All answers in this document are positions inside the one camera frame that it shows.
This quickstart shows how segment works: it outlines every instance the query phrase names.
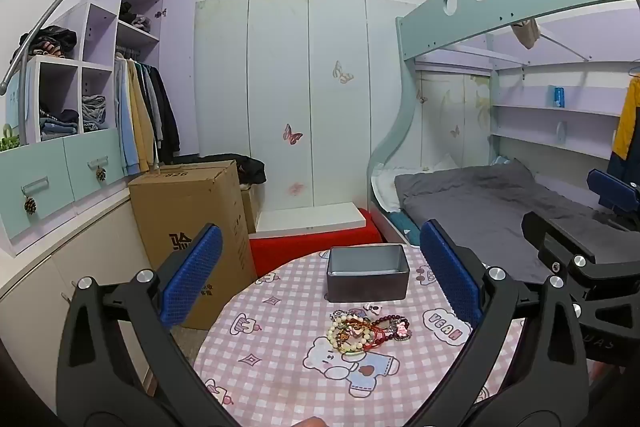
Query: metal bolt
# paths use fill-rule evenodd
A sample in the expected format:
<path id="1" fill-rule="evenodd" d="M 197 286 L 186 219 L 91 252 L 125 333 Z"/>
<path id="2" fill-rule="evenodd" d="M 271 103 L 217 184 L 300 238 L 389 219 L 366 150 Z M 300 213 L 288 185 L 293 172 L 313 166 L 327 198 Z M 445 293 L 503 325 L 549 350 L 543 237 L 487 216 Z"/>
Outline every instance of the metal bolt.
<path id="1" fill-rule="evenodd" d="M 82 277 L 81 280 L 78 281 L 78 288 L 80 288 L 81 290 L 86 290 L 87 288 L 89 288 L 89 286 L 92 285 L 94 281 L 91 279 L 91 277 Z"/>
<path id="2" fill-rule="evenodd" d="M 506 277 L 506 273 L 502 268 L 498 268 L 497 266 L 495 266 L 491 270 L 489 270 L 489 277 L 496 281 L 501 281 Z"/>
<path id="3" fill-rule="evenodd" d="M 551 277 L 549 277 L 549 282 L 554 288 L 561 288 L 562 286 L 564 286 L 564 281 L 557 275 L 552 275 Z"/>
<path id="4" fill-rule="evenodd" d="M 151 270 L 140 270 L 138 275 L 136 275 L 136 280 L 138 282 L 149 282 L 154 278 L 154 273 Z"/>

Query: cardboard box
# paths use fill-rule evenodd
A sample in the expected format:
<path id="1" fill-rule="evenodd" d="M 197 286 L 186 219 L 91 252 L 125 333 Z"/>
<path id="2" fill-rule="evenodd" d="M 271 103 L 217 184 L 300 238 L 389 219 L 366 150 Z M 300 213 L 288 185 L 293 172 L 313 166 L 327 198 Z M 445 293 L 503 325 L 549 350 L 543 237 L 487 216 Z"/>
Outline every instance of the cardboard box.
<path id="1" fill-rule="evenodd" d="M 153 268 L 186 248 L 206 223 L 220 227 L 222 255 L 182 324 L 209 330 L 229 299 L 256 280 L 236 163 L 163 167 L 133 180 L 129 191 Z"/>
<path id="2" fill-rule="evenodd" d="M 258 223 L 258 215 L 262 207 L 262 186 L 251 185 L 242 189 L 242 206 L 244 206 L 244 218 L 249 233 L 255 233 L 255 225 Z"/>

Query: beige cloth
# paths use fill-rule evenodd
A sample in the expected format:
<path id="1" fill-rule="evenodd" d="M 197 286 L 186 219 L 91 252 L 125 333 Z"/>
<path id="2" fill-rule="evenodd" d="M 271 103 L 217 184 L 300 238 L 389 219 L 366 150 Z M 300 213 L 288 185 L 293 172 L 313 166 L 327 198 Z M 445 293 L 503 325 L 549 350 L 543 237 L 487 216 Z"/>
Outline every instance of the beige cloth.
<path id="1" fill-rule="evenodd" d="M 513 33 L 526 49 L 532 49 L 533 45 L 540 38 L 540 29 L 535 19 L 522 21 L 511 25 Z"/>
<path id="2" fill-rule="evenodd" d="M 147 172 L 149 170 L 149 165 L 152 166 L 154 164 L 154 130 L 151 126 L 149 113 L 146 111 L 145 100 L 142 98 L 136 64 L 133 60 L 129 59 L 127 60 L 127 66 L 127 70 L 129 71 L 129 89 L 131 93 L 131 112 L 134 122 L 133 135 L 136 140 L 136 149 L 138 149 L 140 171 Z M 138 133 L 136 133 L 136 120 L 138 120 Z"/>

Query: pink butterfly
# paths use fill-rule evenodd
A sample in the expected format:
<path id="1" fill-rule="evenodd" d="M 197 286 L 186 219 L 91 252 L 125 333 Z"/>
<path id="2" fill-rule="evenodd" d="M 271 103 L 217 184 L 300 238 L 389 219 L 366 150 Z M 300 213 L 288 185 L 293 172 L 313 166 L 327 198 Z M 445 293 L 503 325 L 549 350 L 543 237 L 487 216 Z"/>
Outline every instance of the pink butterfly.
<path id="1" fill-rule="evenodd" d="M 302 133 L 297 132 L 293 134 L 291 132 L 291 126 L 287 123 L 287 126 L 284 128 L 284 134 L 282 135 L 284 141 L 289 141 L 291 145 L 295 145 L 300 138 L 302 138 Z"/>

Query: red cloth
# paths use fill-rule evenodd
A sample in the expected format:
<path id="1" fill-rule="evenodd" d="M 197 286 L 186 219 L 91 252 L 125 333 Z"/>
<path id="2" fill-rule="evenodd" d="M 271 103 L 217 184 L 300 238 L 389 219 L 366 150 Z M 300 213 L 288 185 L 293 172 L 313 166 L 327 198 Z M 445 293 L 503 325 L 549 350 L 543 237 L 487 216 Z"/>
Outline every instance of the red cloth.
<path id="1" fill-rule="evenodd" d="M 255 271 L 258 277 L 262 277 L 294 259 L 299 259 L 317 251 L 329 250 L 331 247 L 352 247 L 354 245 L 382 243 L 382 236 L 373 224 L 371 214 L 362 208 L 358 210 L 367 220 L 366 226 L 360 229 L 251 239 L 249 243 L 251 244 Z"/>

